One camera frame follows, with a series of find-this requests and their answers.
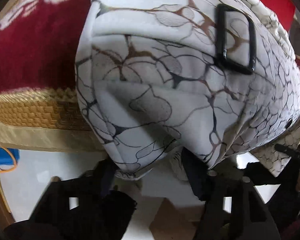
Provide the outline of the white marble-patterned garment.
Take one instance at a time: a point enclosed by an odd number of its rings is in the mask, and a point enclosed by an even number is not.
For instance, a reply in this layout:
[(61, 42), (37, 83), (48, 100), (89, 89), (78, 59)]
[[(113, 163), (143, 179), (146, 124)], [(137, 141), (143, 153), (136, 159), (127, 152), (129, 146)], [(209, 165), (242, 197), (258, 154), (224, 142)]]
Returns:
[(182, 150), (208, 169), (251, 153), (273, 176), (300, 142), (300, 69), (260, 0), (91, 0), (76, 53), (81, 113), (137, 180)]

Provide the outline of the blue bag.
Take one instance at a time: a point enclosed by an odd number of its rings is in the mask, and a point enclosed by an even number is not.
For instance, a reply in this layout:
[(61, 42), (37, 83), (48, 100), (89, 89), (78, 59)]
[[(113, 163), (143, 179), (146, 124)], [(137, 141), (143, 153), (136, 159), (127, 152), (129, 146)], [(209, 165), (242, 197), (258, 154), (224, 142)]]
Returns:
[[(7, 173), (17, 168), (20, 159), (19, 150), (14, 148), (0, 147), (0, 173)], [(9, 169), (3, 170), (2, 165), (11, 166)]]

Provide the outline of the floral red beige blanket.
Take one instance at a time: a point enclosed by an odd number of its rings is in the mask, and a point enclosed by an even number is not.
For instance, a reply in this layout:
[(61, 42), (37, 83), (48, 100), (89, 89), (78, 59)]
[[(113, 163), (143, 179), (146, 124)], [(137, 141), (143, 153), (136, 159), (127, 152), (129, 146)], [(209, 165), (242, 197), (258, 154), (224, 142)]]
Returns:
[(96, 152), (80, 113), (75, 55), (90, 0), (2, 0), (0, 147)]

